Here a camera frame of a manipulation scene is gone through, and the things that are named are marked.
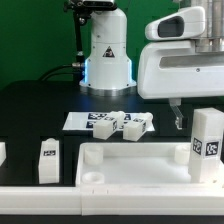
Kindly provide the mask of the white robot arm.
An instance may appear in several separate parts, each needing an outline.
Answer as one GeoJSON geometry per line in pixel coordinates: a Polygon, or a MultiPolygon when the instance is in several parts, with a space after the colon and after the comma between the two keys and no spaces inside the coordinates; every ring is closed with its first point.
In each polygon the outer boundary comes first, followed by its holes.
{"type": "Polygon", "coordinates": [[[126,16],[119,9],[94,12],[80,87],[96,95],[135,88],[144,99],[167,99],[183,128],[183,98],[224,96],[224,0],[173,1],[177,12],[145,28],[150,43],[140,54],[136,79],[126,54],[126,16]]]}

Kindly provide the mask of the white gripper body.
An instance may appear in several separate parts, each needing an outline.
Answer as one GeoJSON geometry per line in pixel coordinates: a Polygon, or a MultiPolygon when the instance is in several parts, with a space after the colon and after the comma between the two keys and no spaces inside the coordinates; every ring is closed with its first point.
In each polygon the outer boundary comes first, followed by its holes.
{"type": "Polygon", "coordinates": [[[224,96],[224,53],[197,53],[193,41],[149,43],[137,84],[143,99],[224,96]]]}

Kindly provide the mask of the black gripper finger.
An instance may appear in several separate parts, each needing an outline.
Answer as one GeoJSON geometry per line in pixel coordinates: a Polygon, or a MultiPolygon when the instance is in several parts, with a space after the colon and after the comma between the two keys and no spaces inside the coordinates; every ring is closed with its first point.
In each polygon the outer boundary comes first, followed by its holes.
{"type": "Polygon", "coordinates": [[[181,99],[180,98],[170,98],[169,106],[172,109],[172,111],[176,117],[175,125],[176,125],[177,129],[182,130],[184,128],[184,116],[179,109],[179,107],[181,106],[181,99]]]}

